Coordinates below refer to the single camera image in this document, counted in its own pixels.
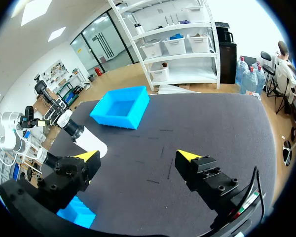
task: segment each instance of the white storage bin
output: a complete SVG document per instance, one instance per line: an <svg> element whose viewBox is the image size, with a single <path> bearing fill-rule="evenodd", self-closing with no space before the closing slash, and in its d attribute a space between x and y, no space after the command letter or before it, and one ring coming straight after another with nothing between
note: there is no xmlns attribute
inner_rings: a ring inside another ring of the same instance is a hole
<svg viewBox="0 0 296 237"><path fill-rule="evenodd" d="M153 63L150 69L150 73L153 77L153 82L167 81L169 79L169 66L163 67L162 63Z"/></svg>
<svg viewBox="0 0 296 237"><path fill-rule="evenodd" d="M205 22L205 14L203 6L184 8L187 20L191 23Z"/></svg>
<svg viewBox="0 0 296 237"><path fill-rule="evenodd" d="M152 41L149 41L140 47L143 49L147 58L155 58L162 56L160 41L160 39L153 39Z"/></svg>
<svg viewBox="0 0 296 237"><path fill-rule="evenodd" d="M177 55L186 53L184 40L185 37L181 39L166 38L162 42L166 45L169 55Z"/></svg>
<svg viewBox="0 0 296 237"><path fill-rule="evenodd" d="M191 37L187 35L189 42L191 43L193 53L208 53L209 52L209 36Z"/></svg>

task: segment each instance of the screw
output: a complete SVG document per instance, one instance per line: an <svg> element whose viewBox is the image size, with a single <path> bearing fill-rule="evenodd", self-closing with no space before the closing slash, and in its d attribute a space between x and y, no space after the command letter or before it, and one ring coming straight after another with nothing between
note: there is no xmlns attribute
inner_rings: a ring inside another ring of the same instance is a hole
<svg viewBox="0 0 296 237"><path fill-rule="evenodd" d="M67 175L68 177L70 177L70 178L72 178L72 177L74 176L74 174L73 174L70 170L68 170L68 171L66 172L66 175Z"/></svg>
<svg viewBox="0 0 296 237"><path fill-rule="evenodd" d="M209 176L209 172L208 172L208 171L204 171L204 172L202 173L202 175L203 175L204 178L206 178L206 177Z"/></svg>
<svg viewBox="0 0 296 237"><path fill-rule="evenodd" d="M24 193L24 191L22 189L18 189L18 195L21 195L23 193Z"/></svg>
<svg viewBox="0 0 296 237"><path fill-rule="evenodd" d="M236 179L236 178L231 179L231 184L232 185L237 185L238 184L238 179Z"/></svg>
<svg viewBox="0 0 296 237"><path fill-rule="evenodd" d="M15 199L16 199L16 196L13 195L13 194L10 194L10 200L11 200L11 201L14 201Z"/></svg>
<svg viewBox="0 0 296 237"><path fill-rule="evenodd" d="M225 190L225 187L223 185L220 185L217 187L218 191L223 192Z"/></svg>
<svg viewBox="0 0 296 237"><path fill-rule="evenodd" d="M60 168L59 168L59 166L55 167L54 170L56 171L56 174L60 174Z"/></svg>
<svg viewBox="0 0 296 237"><path fill-rule="evenodd" d="M44 181L44 179L39 177L39 178L37 179L37 184L38 184L39 186L44 186L44 185L45 185L45 181Z"/></svg>
<svg viewBox="0 0 296 237"><path fill-rule="evenodd" d="M52 184L52 185L50 186L50 189L51 189L52 191L56 191L56 190L57 190L57 186L56 186L56 184Z"/></svg>

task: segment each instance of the workbench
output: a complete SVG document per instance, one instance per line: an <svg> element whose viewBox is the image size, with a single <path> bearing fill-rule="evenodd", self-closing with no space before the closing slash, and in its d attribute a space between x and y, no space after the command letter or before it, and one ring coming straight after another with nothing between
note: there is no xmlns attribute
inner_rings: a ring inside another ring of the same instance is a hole
<svg viewBox="0 0 296 237"><path fill-rule="evenodd" d="M98 101L80 104L72 119L108 146L101 168L79 198L97 214L91 229L128 235L194 237L217 216L191 193L174 167L177 149L210 155L243 189L257 165L268 212L275 186L274 139L264 107L241 94L152 95L137 130L97 124L89 113ZM61 131L50 152L84 153ZM43 174L51 172L47 166ZM252 215L260 219L260 207Z"/></svg>

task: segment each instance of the black cabinet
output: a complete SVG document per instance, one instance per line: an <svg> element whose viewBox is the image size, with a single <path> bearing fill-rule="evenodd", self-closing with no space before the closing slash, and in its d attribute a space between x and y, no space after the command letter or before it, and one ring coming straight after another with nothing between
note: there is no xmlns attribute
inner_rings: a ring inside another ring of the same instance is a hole
<svg viewBox="0 0 296 237"><path fill-rule="evenodd" d="M221 83L234 84L237 68L237 44L219 42L221 55Z"/></svg>

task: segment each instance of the red fire extinguisher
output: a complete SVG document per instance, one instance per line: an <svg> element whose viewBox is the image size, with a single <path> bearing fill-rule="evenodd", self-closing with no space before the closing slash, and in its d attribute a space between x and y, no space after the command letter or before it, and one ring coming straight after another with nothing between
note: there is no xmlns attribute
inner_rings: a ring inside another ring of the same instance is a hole
<svg viewBox="0 0 296 237"><path fill-rule="evenodd" d="M95 72L97 73L98 76L101 76L102 75L102 73L101 73L101 71L100 71L99 68L95 68L94 70L95 70Z"/></svg>

